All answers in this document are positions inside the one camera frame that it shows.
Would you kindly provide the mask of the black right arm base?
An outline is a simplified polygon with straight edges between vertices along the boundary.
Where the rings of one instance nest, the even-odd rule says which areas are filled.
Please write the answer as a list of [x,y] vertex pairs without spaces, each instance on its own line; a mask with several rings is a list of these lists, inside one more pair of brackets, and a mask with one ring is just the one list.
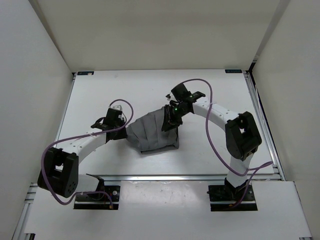
[[223,184],[209,185],[207,194],[211,212],[258,210],[253,186],[248,183],[248,180],[238,187],[233,187],[225,178]]

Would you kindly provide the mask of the blue right corner label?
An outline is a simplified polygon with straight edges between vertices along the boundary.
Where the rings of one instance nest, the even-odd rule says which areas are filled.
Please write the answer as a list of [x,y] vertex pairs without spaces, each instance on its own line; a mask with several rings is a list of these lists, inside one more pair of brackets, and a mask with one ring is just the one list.
[[225,69],[226,74],[242,74],[241,69]]

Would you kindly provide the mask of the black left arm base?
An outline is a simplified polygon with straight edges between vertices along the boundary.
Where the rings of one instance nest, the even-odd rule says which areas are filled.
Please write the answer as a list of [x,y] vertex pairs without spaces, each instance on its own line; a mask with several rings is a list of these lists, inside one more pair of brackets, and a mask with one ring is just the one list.
[[74,210],[118,210],[121,186],[106,185],[105,180],[97,175],[79,176],[75,190],[79,192],[74,200]]

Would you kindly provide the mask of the aluminium left frame rail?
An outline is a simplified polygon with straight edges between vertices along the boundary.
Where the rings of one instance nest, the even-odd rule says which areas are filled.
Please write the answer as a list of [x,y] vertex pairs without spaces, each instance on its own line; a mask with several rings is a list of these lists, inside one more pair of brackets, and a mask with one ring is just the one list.
[[74,84],[75,84],[75,80],[76,80],[77,74],[78,74],[77,72],[72,72],[72,81],[71,81],[70,91],[68,93],[68,96],[67,96],[67,99],[66,99],[66,102],[65,102],[65,106],[64,106],[63,111],[62,111],[62,115],[61,115],[61,119],[60,119],[60,122],[59,122],[59,126],[58,126],[58,129],[57,129],[57,133],[55,135],[55,139],[54,139],[53,142],[58,141],[59,137],[61,135],[63,123],[64,123],[64,120],[65,120],[66,112],[67,112],[68,105],[69,105],[69,102],[70,102],[70,99],[71,99],[71,95],[72,95],[72,91],[73,91],[73,88],[74,88]]

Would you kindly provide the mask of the aluminium frame rail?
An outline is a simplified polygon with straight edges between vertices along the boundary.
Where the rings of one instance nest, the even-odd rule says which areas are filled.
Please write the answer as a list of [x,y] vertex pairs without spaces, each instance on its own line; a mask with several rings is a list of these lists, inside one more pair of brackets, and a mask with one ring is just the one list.
[[244,72],[244,78],[248,87],[248,91],[250,93],[250,97],[252,100],[252,103],[254,105],[254,109],[255,112],[257,114],[257,118],[258,118],[258,122],[259,125],[261,127],[261,130],[263,132],[263,138],[264,138],[264,142],[267,145],[270,157],[274,163],[274,165],[276,166],[277,170],[278,170],[278,174],[280,176],[280,179],[282,181],[286,181],[286,176],[271,134],[271,131],[269,129],[269,125],[268,125],[268,121],[266,119],[264,110],[263,110],[263,105],[261,103],[261,99],[259,97],[259,93],[258,90],[256,88],[256,85],[254,83],[254,79],[253,79],[253,74],[249,71],[245,71]]
[[67,96],[67,99],[66,99],[66,102],[65,102],[65,106],[64,106],[63,111],[62,111],[62,115],[61,115],[61,119],[60,119],[60,122],[59,122],[59,126],[58,126],[58,129],[57,129],[57,133],[55,135],[55,139],[54,139],[53,142],[58,141],[59,137],[61,135],[63,123],[64,123],[64,120],[65,120],[66,112],[67,112],[68,105],[69,105],[69,102],[70,102],[70,99],[71,99],[71,95],[72,95],[72,91],[73,91],[73,88],[74,88],[74,84],[75,84],[75,80],[76,80],[77,74],[78,74],[77,72],[72,72],[72,81],[71,81],[70,91],[68,93],[68,96]]

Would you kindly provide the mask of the aluminium right frame rail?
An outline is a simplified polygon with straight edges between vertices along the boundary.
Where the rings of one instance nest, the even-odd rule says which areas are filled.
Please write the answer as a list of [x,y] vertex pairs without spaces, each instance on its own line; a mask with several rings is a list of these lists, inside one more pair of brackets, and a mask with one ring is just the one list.
[[244,78],[248,87],[248,91],[250,93],[250,97],[252,100],[252,103],[254,105],[254,109],[255,112],[257,114],[257,118],[258,118],[258,122],[259,125],[261,127],[261,130],[263,132],[263,138],[264,138],[264,142],[267,145],[270,157],[274,163],[274,165],[276,166],[277,170],[278,170],[278,174],[280,176],[280,179],[282,181],[286,181],[286,176],[271,134],[271,131],[269,129],[269,125],[268,125],[268,121],[266,119],[264,110],[263,110],[263,105],[261,103],[261,99],[259,97],[259,93],[258,90],[256,88],[256,85],[254,83],[254,79],[253,79],[253,74],[249,71],[245,71],[244,72]]

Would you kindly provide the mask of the blue corner label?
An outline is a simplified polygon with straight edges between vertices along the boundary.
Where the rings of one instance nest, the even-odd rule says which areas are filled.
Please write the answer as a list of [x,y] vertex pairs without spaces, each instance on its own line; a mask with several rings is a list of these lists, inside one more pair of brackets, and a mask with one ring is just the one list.
[[94,71],[78,71],[78,76],[92,76],[94,74]]
[[241,69],[225,69],[226,74],[242,74]]

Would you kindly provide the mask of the grey pleated skirt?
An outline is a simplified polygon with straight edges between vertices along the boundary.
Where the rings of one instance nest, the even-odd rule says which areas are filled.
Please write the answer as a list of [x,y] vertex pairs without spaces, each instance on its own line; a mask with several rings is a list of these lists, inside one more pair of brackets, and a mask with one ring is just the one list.
[[164,108],[149,112],[126,128],[128,144],[142,154],[177,150],[180,146],[177,128],[162,131]]

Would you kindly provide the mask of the blue left corner label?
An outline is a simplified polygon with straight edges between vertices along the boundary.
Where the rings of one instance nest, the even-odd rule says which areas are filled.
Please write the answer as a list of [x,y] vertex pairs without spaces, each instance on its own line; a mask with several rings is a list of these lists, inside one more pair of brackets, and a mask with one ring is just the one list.
[[94,71],[78,71],[78,76],[92,76],[94,74]]

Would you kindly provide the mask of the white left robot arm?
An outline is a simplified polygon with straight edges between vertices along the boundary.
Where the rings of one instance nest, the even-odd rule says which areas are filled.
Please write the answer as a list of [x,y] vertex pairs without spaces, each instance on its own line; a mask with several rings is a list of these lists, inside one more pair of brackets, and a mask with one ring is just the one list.
[[76,194],[87,193],[93,200],[100,200],[105,188],[100,180],[89,174],[79,174],[80,163],[91,153],[109,141],[127,137],[127,122],[98,119],[83,135],[68,137],[49,145],[41,157],[37,185],[49,191],[59,202],[60,197],[73,198]]

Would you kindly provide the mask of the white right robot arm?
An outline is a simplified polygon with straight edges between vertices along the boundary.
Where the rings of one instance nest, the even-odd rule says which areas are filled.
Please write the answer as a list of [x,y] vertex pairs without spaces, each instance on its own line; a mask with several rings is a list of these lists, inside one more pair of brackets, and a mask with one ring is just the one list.
[[161,130],[167,132],[176,129],[188,113],[205,118],[206,135],[209,138],[209,122],[221,128],[225,133],[226,148],[230,154],[230,164],[222,157],[219,160],[228,168],[225,178],[224,193],[230,200],[238,199],[248,183],[247,174],[250,162],[262,143],[257,124],[253,115],[246,111],[237,113],[213,103],[202,92],[190,93],[174,97],[167,94],[169,104],[164,106],[164,120]]

